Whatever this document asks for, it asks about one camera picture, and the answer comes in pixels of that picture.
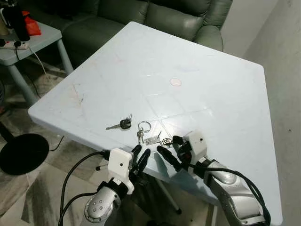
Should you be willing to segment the round black stand base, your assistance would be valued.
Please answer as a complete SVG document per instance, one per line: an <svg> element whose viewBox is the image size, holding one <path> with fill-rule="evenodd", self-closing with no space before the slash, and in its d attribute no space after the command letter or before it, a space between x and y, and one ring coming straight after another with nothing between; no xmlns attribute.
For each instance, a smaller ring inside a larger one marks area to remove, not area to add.
<svg viewBox="0 0 301 226"><path fill-rule="evenodd" d="M49 153L48 141L39 134L22 134L0 149L0 170L23 175L38 168Z"/></svg>

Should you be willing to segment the green leather sofa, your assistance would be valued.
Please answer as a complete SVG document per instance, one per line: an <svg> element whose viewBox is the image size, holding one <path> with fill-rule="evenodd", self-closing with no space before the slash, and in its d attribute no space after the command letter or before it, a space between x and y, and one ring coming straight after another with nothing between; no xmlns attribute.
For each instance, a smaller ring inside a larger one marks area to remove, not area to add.
<svg viewBox="0 0 301 226"><path fill-rule="evenodd" d="M223 51L221 28L234 0L17 0L37 22L62 32L81 65L129 22Z"/></svg>

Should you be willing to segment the white power strip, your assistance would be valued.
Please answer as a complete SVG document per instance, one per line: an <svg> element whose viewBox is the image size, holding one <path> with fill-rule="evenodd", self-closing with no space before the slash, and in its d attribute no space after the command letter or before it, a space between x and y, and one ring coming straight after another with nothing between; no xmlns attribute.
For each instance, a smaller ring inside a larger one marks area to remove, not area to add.
<svg viewBox="0 0 301 226"><path fill-rule="evenodd" d="M29 45L26 42L0 39L0 49L27 50L28 48Z"/></svg>

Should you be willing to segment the red plastic bag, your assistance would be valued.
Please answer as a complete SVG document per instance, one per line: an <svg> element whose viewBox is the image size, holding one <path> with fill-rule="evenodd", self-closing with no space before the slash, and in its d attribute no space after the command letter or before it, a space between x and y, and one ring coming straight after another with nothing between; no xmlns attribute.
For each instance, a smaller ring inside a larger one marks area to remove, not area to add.
<svg viewBox="0 0 301 226"><path fill-rule="evenodd" d="M28 35L29 36L41 36L42 35L41 29L39 28L37 21L35 21L31 17L30 12L23 10L22 15L24 17L24 22L25 22L25 26L26 26Z"/></svg>

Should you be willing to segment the grey metal table leg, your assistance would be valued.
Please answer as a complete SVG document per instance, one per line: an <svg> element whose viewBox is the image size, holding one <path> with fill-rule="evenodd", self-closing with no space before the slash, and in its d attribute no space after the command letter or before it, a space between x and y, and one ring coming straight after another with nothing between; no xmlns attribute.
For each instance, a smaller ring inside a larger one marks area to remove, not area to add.
<svg viewBox="0 0 301 226"><path fill-rule="evenodd" d="M174 200L174 198L171 195L171 193L167 190L167 188L165 187L163 181L161 181L161 179L157 179L157 178L154 178L154 179L155 179L158 187L160 188L160 190L163 192L164 196L167 198L168 202L175 209L175 213L177 215L181 215L182 214L181 207L179 207L178 203Z"/></svg>

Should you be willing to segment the grey plastic side table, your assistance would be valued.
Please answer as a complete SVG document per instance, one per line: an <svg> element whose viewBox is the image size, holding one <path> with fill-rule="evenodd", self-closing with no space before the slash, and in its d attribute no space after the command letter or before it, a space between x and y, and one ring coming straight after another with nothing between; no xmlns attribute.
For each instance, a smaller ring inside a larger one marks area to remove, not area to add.
<svg viewBox="0 0 301 226"><path fill-rule="evenodd" d="M7 68L9 74L13 78L16 86L21 91L24 99L28 106L35 104L38 101L38 96L34 94L34 90L28 86L26 78L19 72L16 64L19 60L23 60L33 53L42 50L52 44L57 44L60 58L66 74L69 75L73 72L73 66L67 54L65 45L62 41L62 33L56 28L43 23L38 23L41 29L41 36L32 36L30 41L28 41L28 49L17 50L15 52L14 48L11 49L0 49L0 68Z"/></svg>

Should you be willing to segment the tall black bottle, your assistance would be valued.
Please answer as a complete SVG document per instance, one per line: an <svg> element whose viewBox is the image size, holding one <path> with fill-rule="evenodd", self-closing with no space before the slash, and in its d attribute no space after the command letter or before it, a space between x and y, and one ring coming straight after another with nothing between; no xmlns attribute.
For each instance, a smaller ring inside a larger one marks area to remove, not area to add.
<svg viewBox="0 0 301 226"><path fill-rule="evenodd" d="M2 13L9 28L12 28L21 42L30 41L30 35L26 28L26 22L22 14L22 8L17 0L0 0Z"/></svg>

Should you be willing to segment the black car key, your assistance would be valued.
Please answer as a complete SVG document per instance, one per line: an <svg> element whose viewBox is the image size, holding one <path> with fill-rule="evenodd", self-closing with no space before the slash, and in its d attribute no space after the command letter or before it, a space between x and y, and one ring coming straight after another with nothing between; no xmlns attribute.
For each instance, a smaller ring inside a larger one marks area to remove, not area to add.
<svg viewBox="0 0 301 226"><path fill-rule="evenodd" d="M111 130L111 129L127 130L127 129L130 129L130 127L132 126L132 118L133 118L133 115L129 114L128 117L120 120L120 122L117 125L106 127L106 130Z"/></svg>

